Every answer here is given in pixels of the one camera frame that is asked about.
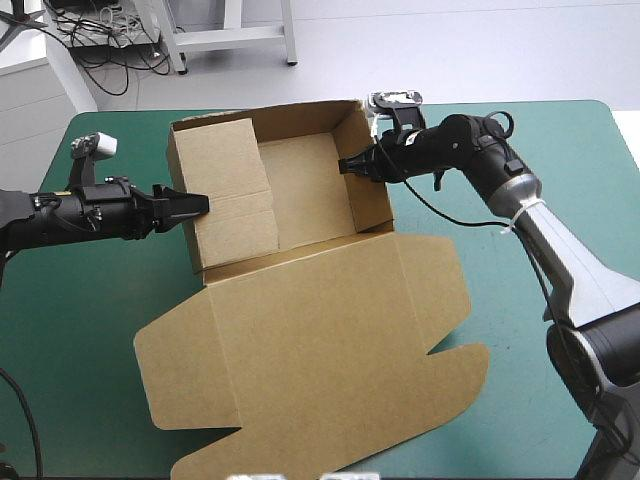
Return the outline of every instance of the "white cabinet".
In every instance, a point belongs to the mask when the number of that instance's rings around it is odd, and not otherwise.
[[[0,52],[0,189],[37,191],[71,119],[96,110],[69,52],[21,33]]]

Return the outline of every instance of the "green table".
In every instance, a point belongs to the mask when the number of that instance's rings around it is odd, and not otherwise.
[[[609,109],[598,102],[427,106],[428,123],[453,112],[505,109],[512,144],[543,179],[545,199],[610,267],[640,277],[638,170]],[[76,117],[44,181],[66,185],[69,142],[104,131],[119,139],[98,176],[126,174],[142,189],[170,184],[168,125],[193,111],[105,112]],[[28,161],[25,155],[21,161]],[[461,219],[490,217],[462,175],[413,185]],[[455,240],[473,311],[440,348],[481,341],[491,349],[478,401],[444,427],[355,465],[386,476],[572,476],[593,436],[545,350],[544,301],[512,235],[462,229],[390,187],[397,230]],[[0,365],[23,385],[41,431],[51,476],[167,476],[171,465],[225,432],[163,432],[151,423],[132,340],[160,314],[201,288],[179,228],[142,242],[109,240],[25,251],[8,265],[0,294]],[[2,456],[34,471],[17,402],[0,386]]]

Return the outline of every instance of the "white cable tie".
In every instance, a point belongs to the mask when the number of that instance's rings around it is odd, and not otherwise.
[[[378,119],[380,118],[379,113],[373,114],[373,122],[371,122],[371,138],[378,136]]]
[[[533,207],[534,205],[538,205],[538,204],[546,205],[546,203],[547,202],[545,202],[541,198],[536,198],[531,202],[525,203],[518,209],[516,214],[509,221],[509,225],[504,227],[502,230],[500,230],[500,233],[503,235],[505,233],[511,233],[513,231],[513,228],[516,226],[516,222],[518,221],[518,218],[520,218],[520,215],[522,215],[524,212],[526,212],[529,208]]]

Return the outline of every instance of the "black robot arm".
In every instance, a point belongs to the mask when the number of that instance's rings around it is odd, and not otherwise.
[[[457,169],[493,214],[510,220],[553,287],[545,312],[554,320],[552,363],[598,429],[576,478],[640,479],[640,283],[605,267],[547,208],[540,180],[507,143],[508,113],[451,115],[426,128],[421,101],[417,92],[369,96],[376,120],[391,118],[394,128],[341,160],[341,173],[391,183],[433,173],[439,190],[444,173]],[[506,130],[497,114],[508,120]]]
[[[95,133],[72,144],[73,166],[64,191],[0,190],[0,279],[4,264],[20,250],[106,238],[140,240],[163,233],[209,211],[205,195],[154,185],[148,195],[127,177],[96,183],[94,162],[115,153],[117,142]]]

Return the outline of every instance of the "open cardboard box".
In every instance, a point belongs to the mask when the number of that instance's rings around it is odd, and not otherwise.
[[[469,313],[455,249],[398,235],[386,188],[342,176],[370,143],[356,101],[186,119],[174,184],[212,213],[185,229],[206,288],[135,339],[163,429],[240,427],[172,478],[313,479],[436,428],[484,383],[488,353],[427,353]]]

